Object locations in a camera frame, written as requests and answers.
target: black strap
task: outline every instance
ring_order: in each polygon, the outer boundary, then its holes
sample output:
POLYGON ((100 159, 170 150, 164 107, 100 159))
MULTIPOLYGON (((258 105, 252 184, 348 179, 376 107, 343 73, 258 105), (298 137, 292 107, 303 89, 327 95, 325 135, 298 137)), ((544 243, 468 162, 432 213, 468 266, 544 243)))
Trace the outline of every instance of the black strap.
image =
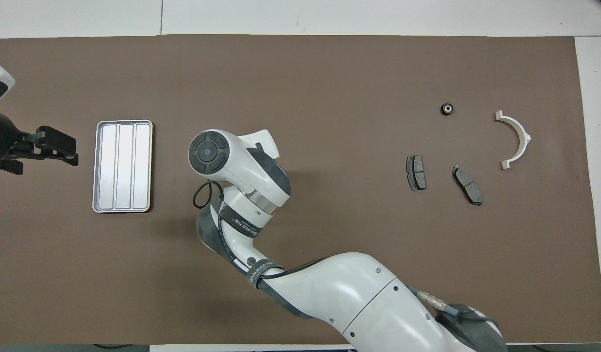
POLYGON ((253 264, 251 269, 246 273, 246 280, 255 288, 258 287, 258 282, 261 276, 269 269, 278 267, 283 269, 281 265, 271 259, 261 259, 257 263, 253 264))
POLYGON ((214 209, 219 209, 218 216, 220 216, 222 220, 225 220, 225 222, 235 230, 252 239, 259 236, 262 229, 246 220, 243 216, 233 210, 232 207, 229 207, 227 203, 222 201, 222 199, 215 197, 212 200, 212 204, 214 205, 214 209))

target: black cable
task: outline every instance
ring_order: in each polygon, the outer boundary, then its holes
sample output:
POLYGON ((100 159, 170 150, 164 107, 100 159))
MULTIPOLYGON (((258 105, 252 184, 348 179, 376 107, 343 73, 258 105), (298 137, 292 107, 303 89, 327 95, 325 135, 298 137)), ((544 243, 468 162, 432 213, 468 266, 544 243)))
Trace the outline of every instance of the black cable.
POLYGON ((325 260, 326 258, 320 258, 320 259, 316 259, 314 261, 310 261, 309 263, 304 263, 303 265, 299 265, 298 267, 294 267, 290 270, 285 270, 284 272, 279 272, 279 274, 272 274, 272 275, 264 275, 261 277, 261 279, 276 279, 276 278, 280 278, 281 276, 285 276, 287 274, 292 274, 294 272, 303 270, 305 268, 308 268, 316 263, 320 263, 321 261, 325 260))
POLYGON ((117 348, 122 348, 122 347, 127 347, 127 346, 133 346, 132 344, 117 345, 117 346, 106 346, 106 345, 97 345, 97 344, 94 344, 94 345, 97 346, 98 348, 103 348, 104 350, 115 350, 117 348))
POLYGON ((582 351, 553 351, 553 350, 545 350, 542 347, 539 347, 538 345, 531 345, 531 347, 533 347, 535 350, 542 351, 542 352, 582 352, 582 351))
POLYGON ((220 216, 220 210, 218 210, 218 233, 224 240, 224 233, 222 233, 222 216, 220 216))
POLYGON ((500 329, 500 327, 498 326, 498 322, 495 319, 490 318, 489 316, 479 316, 478 314, 476 316, 466 315, 468 313, 476 314, 474 310, 461 310, 459 312, 459 315, 457 316, 457 319, 465 319, 471 321, 489 321, 493 325, 496 325, 498 329, 500 329))
POLYGON ((196 190, 196 192, 194 192, 194 196, 192 197, 192 204, 194 205, 195 208, 203 209, 204 207, 207 206, 207 204, 209 204, 209 202, 212 201, 212 185, 215 185, 216 187, 218 187, 218 191, 219 191, 218 194, 220 194, 220 198, 223 198, 224 191, 222 190, 222 186, 220 185, 220 183, 209 180, 209 181, 203 183, 202 185, 200 185, 200 187, 196 190), (205 186, 209 186, 209 196, 207 197, 207 202, 205 202, 203 205, 198 205, 196 203, 196 197, 198 196, 198 194, 200 194, 200 191, 202 189, 204 189, 205 186))

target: white semicircular bracket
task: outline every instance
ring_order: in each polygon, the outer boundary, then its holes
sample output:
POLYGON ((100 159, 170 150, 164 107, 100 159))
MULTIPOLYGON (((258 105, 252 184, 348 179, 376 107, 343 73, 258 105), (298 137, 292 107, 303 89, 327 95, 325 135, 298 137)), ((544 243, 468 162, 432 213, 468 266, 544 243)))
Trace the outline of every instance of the white semicircular bracket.
POLYGON ((511 127, 515 129, 515 131, 517 132, 517 136, 520 138, 520 145, 517 148, 517 152, 515 152, 515 155, 511 159, 503 160, 501 162, 502 169, 504 170, 510 167, 509 163, 516 161, 518 158, 520 158, 520 156, 522 156, 522 154, 524 154, 524 150, 526 150, 526 145, 531 141, 531 135, 526 133, 524 127, 522 127, 522 125, 514 118, 504 116, 502 114, 502 110, 498 110, 496 112, 496 120, 509 123, 511 127))

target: cable connector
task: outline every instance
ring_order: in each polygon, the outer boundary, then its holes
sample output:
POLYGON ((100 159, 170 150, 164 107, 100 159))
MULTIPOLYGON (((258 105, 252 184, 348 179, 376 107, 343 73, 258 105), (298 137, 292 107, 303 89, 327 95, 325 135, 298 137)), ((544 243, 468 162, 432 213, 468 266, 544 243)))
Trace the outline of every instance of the cable connector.
POLYGON ((457 316, 459 311, 447 305, 441 299, 428 294, 427 292, 419 290, 416 294, 417 299, 419 299, 422 303, 428 303, 428 305, 432 306, 437 310, 441 310, 442 312, 447 312, 451 316, 457 316))

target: metal tray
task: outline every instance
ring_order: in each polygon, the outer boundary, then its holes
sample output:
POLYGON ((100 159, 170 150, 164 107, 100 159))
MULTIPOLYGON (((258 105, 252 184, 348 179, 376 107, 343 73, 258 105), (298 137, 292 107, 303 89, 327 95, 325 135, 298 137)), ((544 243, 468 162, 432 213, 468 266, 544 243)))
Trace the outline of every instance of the metal tray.
POLYGON ((92 209, 98 213, 148 211, 153 123, 101 121, 95 150, 92 209))

